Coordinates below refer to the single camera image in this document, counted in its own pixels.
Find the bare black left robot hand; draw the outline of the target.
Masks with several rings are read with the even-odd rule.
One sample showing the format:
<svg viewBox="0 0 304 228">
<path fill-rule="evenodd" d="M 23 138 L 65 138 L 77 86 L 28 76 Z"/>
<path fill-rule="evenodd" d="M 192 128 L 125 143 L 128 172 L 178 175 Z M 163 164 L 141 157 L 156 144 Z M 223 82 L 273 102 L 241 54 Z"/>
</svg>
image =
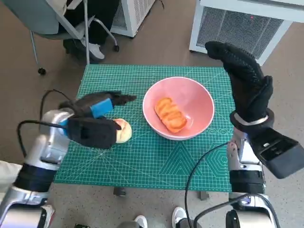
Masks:
<svg viewBox="0 0 304 228">
<path fill-rule="evenodd" d="M 125 95 L 121 91 L 102 91 L 87 94 L 76 101 L 62 102 L 59 109 L 71 109 L 76 117 L 98 119 L 112 111 L 115 106 L 125 105 L 136 98 L 136 95 Z"/>
</svg>

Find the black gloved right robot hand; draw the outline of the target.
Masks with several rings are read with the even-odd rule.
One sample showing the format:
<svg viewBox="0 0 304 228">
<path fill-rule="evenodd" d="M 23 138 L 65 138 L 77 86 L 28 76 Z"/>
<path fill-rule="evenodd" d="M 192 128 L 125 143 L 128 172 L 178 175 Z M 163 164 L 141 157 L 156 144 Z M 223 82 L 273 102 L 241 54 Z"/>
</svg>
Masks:
<svg viewBox="0 0 304 228">
<path fill-rule="evenodd" d="M 267 116 L 273 93 L 273 78 L 265 76 L 253 55 L 230 43 L 209 41 L 205 44 L 210 58 L 220 60 L 230 77 L 235 111 L 250 123 Z"/>
</svg>

